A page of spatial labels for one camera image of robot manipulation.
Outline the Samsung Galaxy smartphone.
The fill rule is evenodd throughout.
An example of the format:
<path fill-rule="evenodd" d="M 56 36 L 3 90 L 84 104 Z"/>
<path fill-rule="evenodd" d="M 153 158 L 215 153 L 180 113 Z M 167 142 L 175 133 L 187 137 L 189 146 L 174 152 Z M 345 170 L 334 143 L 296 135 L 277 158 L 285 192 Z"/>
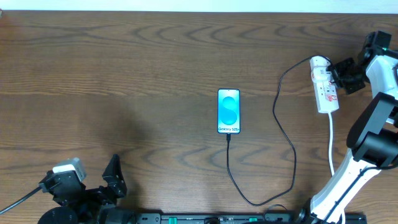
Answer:
<path fill-rule="evenodd" d="M 217 131 L 220 134 L 241 132 L 240 91 L 238 89 L 218 90 Z"/>

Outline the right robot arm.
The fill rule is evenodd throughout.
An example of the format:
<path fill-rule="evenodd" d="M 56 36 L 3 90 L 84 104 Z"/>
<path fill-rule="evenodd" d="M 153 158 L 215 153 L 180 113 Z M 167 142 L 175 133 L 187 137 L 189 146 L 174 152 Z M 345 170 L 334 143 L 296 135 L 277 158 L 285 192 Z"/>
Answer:
<path fill-rule="evenodd" d="M 338 109 L 336 91 L 352 94 L 369 83 L 373 99 L 351 127 L 345 158 L 319 193 L 301 209 L 296 223 L 344 223 L 342 214 L 361 188 L 383 170 L 397 167 L 397 51 L 391 35 L 382 31 L 366 36 L 358 59 L 332 64 L 321 56 L 310 59 L 311 78 L 320 113 Z"/>

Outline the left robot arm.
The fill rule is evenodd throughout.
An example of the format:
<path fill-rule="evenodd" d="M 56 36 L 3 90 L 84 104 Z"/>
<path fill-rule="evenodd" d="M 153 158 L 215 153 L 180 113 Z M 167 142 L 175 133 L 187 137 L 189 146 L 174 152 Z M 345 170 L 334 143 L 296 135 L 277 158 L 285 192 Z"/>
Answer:
<path fill-rule="evenodd" d="M 86 171 L 77 157 L 59 162 L 39 182 L 44 193 L 58 204 L 39 219 L 39 223 L 135 223 L 136 214 L 117 207 L 118 199 L 127 195 L 120 157 L 115 154 L 103 172 L 107 185 L 87 189 L 83 184 Z"/>

